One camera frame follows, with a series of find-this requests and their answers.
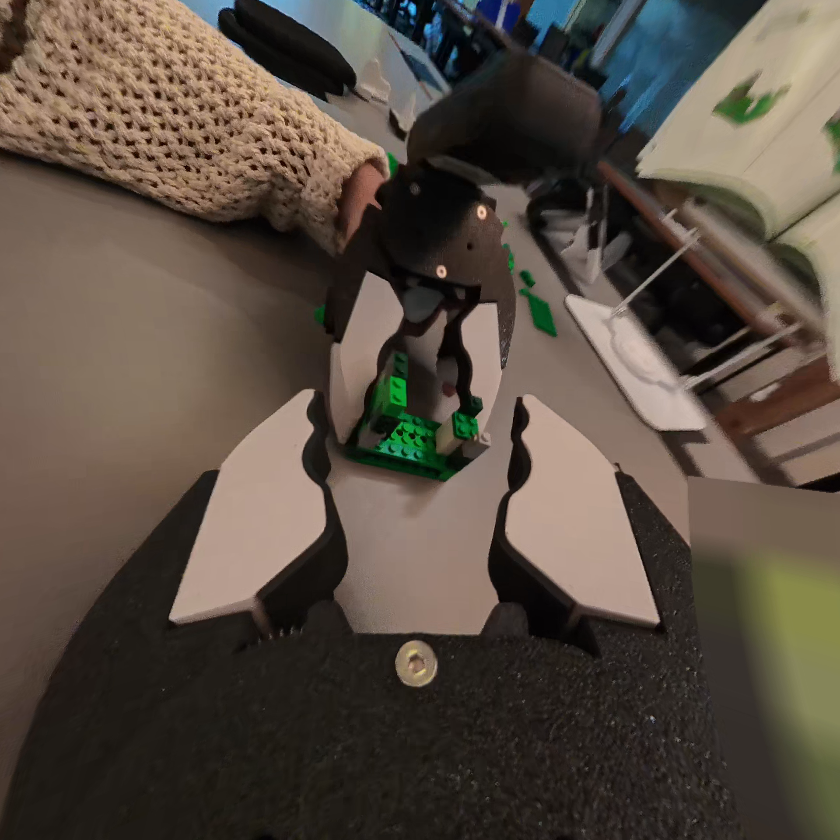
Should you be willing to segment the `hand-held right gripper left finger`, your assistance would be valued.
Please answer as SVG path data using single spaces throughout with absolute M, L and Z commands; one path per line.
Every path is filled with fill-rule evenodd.
M 186 625 L 247 613 L 303 625 L 330 602 L 349 562 L 328 478 L 323 394 L 307 389 L 226 457 L 169 615 Z

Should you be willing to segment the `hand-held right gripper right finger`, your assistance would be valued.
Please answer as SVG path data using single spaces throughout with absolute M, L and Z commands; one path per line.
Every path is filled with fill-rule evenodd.
M 527 627 L 658 627 L 614 465 L 531 394 L 517 399 L 511 444 L 488 555 L 499 603 L 520 607 Z

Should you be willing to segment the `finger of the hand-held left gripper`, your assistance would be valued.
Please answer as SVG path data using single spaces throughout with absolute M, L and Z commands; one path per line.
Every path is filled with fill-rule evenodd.
M 498 304 L 482 301 L 449 313 L 436 363 L 443 393 L 456 396 L 461 409 L 474 409 L 480 401 L 475 419 L 487 422 L 497 399 L 502 369 Z
M 366 272 L 343 337 L 331 347 L 329 415 L 340 445 L 349 441 L 364 414 L 365 395 L 378 376 L 380 351 L 397 333 L 403 317 L 392 284 Z

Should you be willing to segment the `green and grey lego build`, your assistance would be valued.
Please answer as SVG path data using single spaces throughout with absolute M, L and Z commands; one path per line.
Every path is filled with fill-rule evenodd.
M 407 411 L 407 378 L 406 353 L 391 352 L 344 453 L 366 466 L 447 481 L 490 446 L 479 423 L 484 403 L 469 394 L 465 410 L 452 412 L 442 423 L 413 415 Z

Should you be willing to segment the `person's left forearm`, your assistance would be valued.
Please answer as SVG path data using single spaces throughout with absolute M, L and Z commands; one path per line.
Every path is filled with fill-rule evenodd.
M 2 2 L 1 147 L 213 223 L 337 250 L 343 183 L 383 149 L 180 2 Z

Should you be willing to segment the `green lego plate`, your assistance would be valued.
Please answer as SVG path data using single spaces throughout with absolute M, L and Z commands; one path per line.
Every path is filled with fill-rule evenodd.
M 528 303 L 528 309 L 534 328 L 541 333 L 549 335 L 552 338 L 556 338 L 558 333 L 549 303 L 533 293 L 533 291 L 528 287 L 521 288 L 518 291 L 518 294 Z

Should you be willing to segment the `lego instruction booklet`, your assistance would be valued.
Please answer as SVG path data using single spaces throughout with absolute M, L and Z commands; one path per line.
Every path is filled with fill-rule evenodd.
M 728 204 L 818 283 L 838 380 L 839 2 L 768 2 L 637 158 Z

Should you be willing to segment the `person's left hand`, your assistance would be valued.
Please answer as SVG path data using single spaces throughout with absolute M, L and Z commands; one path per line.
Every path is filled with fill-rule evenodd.
M 361 225 L 367 207 L 381 207 L 376 196 L 385 181 L 386 177 L 378 166 L 368 161 L 360 165 L 343 183 L 335 223 L 339 253 L 344 252 Z

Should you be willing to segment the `black padded bag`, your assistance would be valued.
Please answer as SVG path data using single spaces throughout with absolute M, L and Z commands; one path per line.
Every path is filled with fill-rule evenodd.
M 312 96 L 356 87 L 351 64 L 325 38 L 261 1 L 235 1 L 218 12 L 220 31 L 273 76 Z

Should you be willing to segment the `wooden side table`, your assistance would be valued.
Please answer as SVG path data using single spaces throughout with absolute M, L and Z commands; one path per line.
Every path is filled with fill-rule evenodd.
M 596 170 L 640 216 L 651 236 L 670 248 L 689 269 L 744 322 L 744 330 L 684 374 L 686 386 L 710 410 L 715 425 L 738 450 L 762 483 L 778 487 L 803 487 L 820 491 L 838 488 L 838 470 L 810 482 L 795 481 L 754 442 L 775 428 L 838 401 L 838 384 L 832 381 L 821 333 L 805 322 L 804 304 L 782 299 L 781 291 L 768 291 L 770 281 L 781 281 L 782 270 L 749 268 L 737 255 L 734 234 L 716 223 L 704 206 L 689 202 L 673 185 L 647 188 L 608 161 Z M 782 351 L 813 350 L 814 359 L 789 372 L 774 373 L 770 381 L 727 402 L 720 388 L 732 374 L 745 375 Z

